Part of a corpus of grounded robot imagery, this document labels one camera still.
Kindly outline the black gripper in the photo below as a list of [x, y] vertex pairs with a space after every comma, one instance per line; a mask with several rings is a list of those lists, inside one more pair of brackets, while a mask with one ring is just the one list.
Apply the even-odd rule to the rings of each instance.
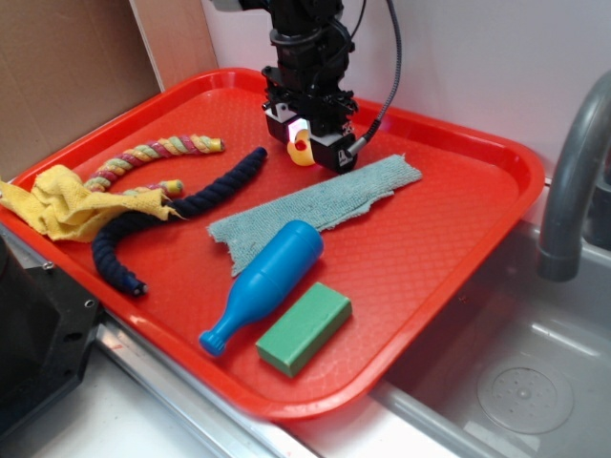
[[309, 140], [314, 162], [337, 174], [350, 172], [357, 156], [350, 156], [348, 149], [356, 136], [336, 133], [341, 133], [358, 111], [353, 92], [340, 90], [337, 80], [319, 83], [311, 75], [305, 81], [292, 80], [291, 73], [285, 76], [270, 66], [262, 75], [267, 98], [263, 110], [270, 135], [283, 144], [295, 142], [307, 121], [314, 134]]

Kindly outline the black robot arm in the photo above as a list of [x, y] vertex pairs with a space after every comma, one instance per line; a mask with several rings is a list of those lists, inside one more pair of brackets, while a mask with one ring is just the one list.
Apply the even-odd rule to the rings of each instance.
[[354, 50], [341, 23], [341, 1], [215, 1], [224, 12], [264, 10], [277, 64], [266, 66], [263, 111], [270, 135], [287, 145], [290, 130], [306, 123], [315, 164], [336, 173], [351, 171], [358, 155], [351, 118], [358, 111], [352, 91], [340, 88]]

